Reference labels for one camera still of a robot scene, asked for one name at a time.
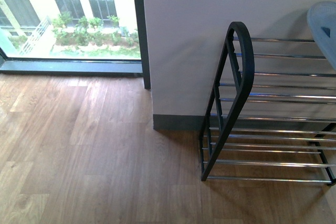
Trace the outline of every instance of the chrome rod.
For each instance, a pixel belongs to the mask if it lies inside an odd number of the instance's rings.
[[[218,131],[218,127],[210,127],[212,131]],[[323,135],[336,135],[336,132],[330,131],[289,131],[289,130],[267,130],[267,129],[249,129],[249,128],[233,128],[232,131],[238,132],[263,132],[263,133],[288,133],[288,134],[323,134]]]
[[[235,87],[232,83],[220,83],[222,87]],[[336,87],[317,87],[317,86],[292,86],[292,85],[253,85],[254,88],[289,88],[289,89],[318,89],[318,90],[336,90]]]
[[[252,116],[252,115],[242,115],[239,116],[241,120],[259,120],[259,121],[285,121],[285,122],[321,122],[321,123],[333,123],[336,122],[336,119],[327,119],[327,118],[304,118],[304,117],[281,117],[275,116],[273,118],[267,116]]]
[[[325,56],[318,55],[278,55],[278,54],[254,54],[255,58],[289,58],[289,59],[308,59],[308,60],[326,60]]]
[[[278,149],[307,149],[307,150],[336,150],[336,147],[327,146],[304,146],[304,145],[279,145],[279,144],[233,144],[226,143],[225,146],[257,147],[257,148],[278,148]]]
[[[230,134],[228,138],[239,139],[259,139],[259,140],[286,140],[286,141],[310,141],[310,142],[336,142],[332,138],[313,138],[313,137],[282,137],[282,136],[263,136],[263,135],[241,135]]]
[[[232,98],[220,98],[221,102],[233,102]],[[299,101],[299,100],[279,100],[279,99],[263,99],[256,100],[248,98],[246,102],[258,102],[258,103],[301,103],[301,104],[319,104],[319,105],[335,105],[336,102],[320,102],[320,101]]]
[[[271,72],[255,72],[255,76],[303,76],[303,77],[320,77],[335,78],[334,73],[271,73]]]
[[[254,181],[305,182],[305,183],[331,184],[330,180],[313,180],[313,179],[226,177],[226,176],[208,176],[208,178],[210,178],[210,179],[226,179],[226,180],[254,180]]]
[[[284,43],[310,43],[314,44],[315,41],[312,39],[265,39],[265,38],[251,38],[251,41],[254,42],[284,42]]]
[[[314,163],[286,163],[286,162],[267,162],[267,161],[244,161],[244,160],[226,160],[218,159],[217,164],[223,165],[257,165],[257,166],[285,166],[285,167],[312,167],[312,168],[327,168],[336,166],[336,164],[314,164]]]
[[[275,93],[250,93],[250,97],[258,97],[258,98],[263,98],[263,97],[293,97],[293,98],[303,98],[303,99],[335,99],[336,96],[334,95],[301,95],[301,94],[275,94]]]
[[[237,151],[237,152],[266,152],[266,153],[295,153],[295,154],[320,154],[320,152],[304,152],[304,151],[279,151],[279,150],[254,150],[254,149],[228,149],[223,148],[222,151]]]

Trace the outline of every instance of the floor plank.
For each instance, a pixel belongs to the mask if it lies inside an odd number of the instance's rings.
[[[336,187],[200,181],[197,133],[154,131],[151,102],[141,78],[0,74],[0,223],[336,223]]]

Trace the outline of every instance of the gray baseboard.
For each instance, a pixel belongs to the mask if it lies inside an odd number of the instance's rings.
[[[199,131],[203,116],[199,115],[153,115],[155,130]],[[211,118],[211,125],[216,125],[216,118]],[[239,120],[235,127],[248,129],[281,129],[281,130],[322,130],[328,124],[307,122],[276,122]]]
[[[155,130],[198,131],[202,121],[198,115],[153,115]]]

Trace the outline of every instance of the railing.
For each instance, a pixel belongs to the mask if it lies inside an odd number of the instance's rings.
[[[42,20],[40,24],[38,24],[36,29],[28,37],[27,41],[21,46],[19,54],[26,55],[30,53],[50,25],[51,20],[49,17],[46,17],[44,20]]]

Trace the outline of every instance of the shrub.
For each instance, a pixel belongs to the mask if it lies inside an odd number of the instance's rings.
[[[120,18],[118,18],[117,16],[107,16],[107,18],[111,21],[112,23],[112,26],[117,28],[119,27],[119,21],[120,21]]]
[[[19,50],[20,47],[27,41],[27,36],[25,35],[21,35],[21,36],[11,36],[8,38],[11,43],[13,44],[13,46]]]
[[[85,16],[81,17],[78,20],[76,28],[88,29],[89,28],[89,21],[88,21],[88,19]]]
[[[117,46],[118,43],[119,43],[120,40],[121,40],[121,35],[120,35],[117,31],[115,31],[115,32],[113,32],[113,33],[111,34],[111,37],[112,37],[112,42],[113,42],[113,44],[114,44],[115,46]]]
[[[105,35],[99,31],[92,34],[92,41],[99,47],[103,45],[103,42],[105,41],[105,39],[106,39]]]
[[[56,44],[61,46],[69,46],[71,44],[72,34],[66,31],[60,31],[56,36]]]
[[[54,28],[65,28],[72,21],[70,12],[63,12],[58,14],[58,18],[52,20]]]
[[[131,38],[134,40],[134,42],[139,43],[139,34],[138,30],[135,30],[132,34],[130,34]]]
[[[75,30],[73,37],[78,46],[87,46],[91,41],[91,35],[86,30]]]
[[[95,30],[102,27],[102,20],[100,18],[91,18],[88,20],[88,22],[90,27],[94,28]]]
[[[134,46],[134,40],[131,37],[126,37],[126,41],[127,41],[129,47]]]

